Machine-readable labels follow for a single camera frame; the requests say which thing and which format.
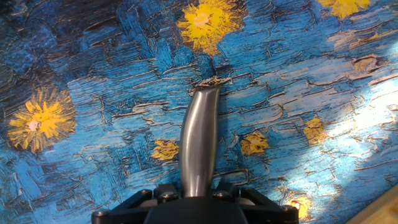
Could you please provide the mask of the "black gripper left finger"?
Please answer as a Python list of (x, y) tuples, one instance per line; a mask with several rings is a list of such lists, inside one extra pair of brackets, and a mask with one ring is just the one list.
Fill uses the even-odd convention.
[(144, 223), (158, 205), (178, 200), (172, 184), (160, 184), (154, 190), (142, 189), (113, 209), (101, 208), (91, 214), (92, 223)]

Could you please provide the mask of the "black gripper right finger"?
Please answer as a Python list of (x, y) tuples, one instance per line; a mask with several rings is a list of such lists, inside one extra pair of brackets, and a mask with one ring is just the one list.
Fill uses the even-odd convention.
[(278, 205), (254, 188), (221, 182), (213, 198), (233, 202), (248, 223), (298, 223), (299, 210), (292, 205)]

